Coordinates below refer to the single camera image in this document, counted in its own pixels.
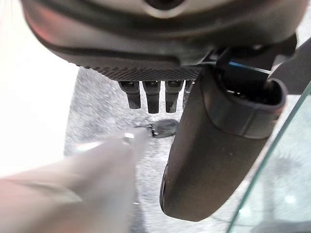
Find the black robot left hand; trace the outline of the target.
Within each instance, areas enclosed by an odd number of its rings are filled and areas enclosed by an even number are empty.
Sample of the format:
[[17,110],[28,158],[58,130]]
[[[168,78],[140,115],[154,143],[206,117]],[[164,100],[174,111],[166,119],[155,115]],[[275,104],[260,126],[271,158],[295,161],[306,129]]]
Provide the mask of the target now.
[[311,43],[297,46],[306,0],[24,0],[52,53],[118,82],[131,109],[184,110],[164,170],[162,211],[200,221],[240,185],[288,94],[311,80]]

